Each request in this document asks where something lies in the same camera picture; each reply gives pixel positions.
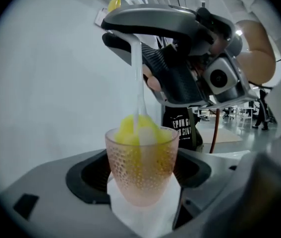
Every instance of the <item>rug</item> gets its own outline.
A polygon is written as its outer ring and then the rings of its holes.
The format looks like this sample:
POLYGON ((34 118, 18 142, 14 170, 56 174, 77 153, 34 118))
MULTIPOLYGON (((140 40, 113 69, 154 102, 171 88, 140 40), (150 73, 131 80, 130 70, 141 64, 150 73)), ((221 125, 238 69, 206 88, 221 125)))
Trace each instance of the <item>rug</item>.
MULTIPOLYGON (((214 129, 199 129, 201 137, 204 144, 211 144, 214 135, 214 129)), ((233 132, 219 128, 218 135, 216 137, 216 143, 225 143, 225 142, 237 142, 242 141, 241 137, 237 136, 233 132)))

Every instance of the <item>textured translucent cup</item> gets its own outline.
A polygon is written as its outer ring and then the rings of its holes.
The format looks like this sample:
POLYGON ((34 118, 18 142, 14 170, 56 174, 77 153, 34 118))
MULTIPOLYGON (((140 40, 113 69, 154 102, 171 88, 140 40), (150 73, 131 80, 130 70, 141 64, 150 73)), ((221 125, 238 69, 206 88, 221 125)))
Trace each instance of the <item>textured translucent cup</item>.
POLYGON ((105 135, 107 156, 117 186, 135 206, 149 206, 163 195, 174 169, 179 133, 170 128, 172 138, 160 144, 133 146, 116 143, 112 129, 105 135))

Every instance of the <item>gray floor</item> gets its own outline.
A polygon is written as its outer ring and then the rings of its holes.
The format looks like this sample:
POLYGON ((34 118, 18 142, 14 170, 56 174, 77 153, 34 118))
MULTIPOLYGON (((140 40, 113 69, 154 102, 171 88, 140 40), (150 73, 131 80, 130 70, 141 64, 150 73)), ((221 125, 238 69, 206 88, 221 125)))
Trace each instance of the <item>gray floor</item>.
MULTIPOLYGON (((228 143, 216 143, 214 153, 226 153, 226 152, 237 152, 237 151, 262 151, 266 149, 267 145, 274 139, 277 130, 277 124, 269 123, 268 131, 262 131, 262 124, 258 129, 250 128, 250 119, 245 120, 244 128, 242 128, 242 122, 237 127, 236 119, 229 120, 228 118, 223 119, 221 115, 219 128, 225 128, 240 136, 242 141, 228 142, 228 143)), ((200 121, 197 124, 198 129, 203 128, 214 128, 215 117, 210 117, 210 121, 200 121)), ((204 144, 203 153, 209 153, 211 144, 204 144)))

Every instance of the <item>camera lens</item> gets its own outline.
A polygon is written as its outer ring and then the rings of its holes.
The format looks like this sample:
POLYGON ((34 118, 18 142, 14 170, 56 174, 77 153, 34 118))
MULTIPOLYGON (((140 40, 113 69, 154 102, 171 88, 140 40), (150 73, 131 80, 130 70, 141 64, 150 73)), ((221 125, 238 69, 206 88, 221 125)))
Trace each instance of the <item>camera lens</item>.
POLYGON ((224 87, 227 84, 227 76, 225 72, 220 69, 216 69, 211 73, 211 83, 218 88, 224 87))

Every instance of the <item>bag strap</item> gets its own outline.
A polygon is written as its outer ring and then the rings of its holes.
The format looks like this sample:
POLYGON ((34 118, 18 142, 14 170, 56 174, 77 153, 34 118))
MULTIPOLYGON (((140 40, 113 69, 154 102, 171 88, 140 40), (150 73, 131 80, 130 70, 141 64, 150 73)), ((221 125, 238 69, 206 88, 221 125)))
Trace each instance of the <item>bag strap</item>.
POLYGON ((195 151, 196 149, 196 128, 195 128, 195 121, 192 108, 188 109, 189 112, 189 120, 191 126, 191 136, 192 136, 192 150, 195 151))

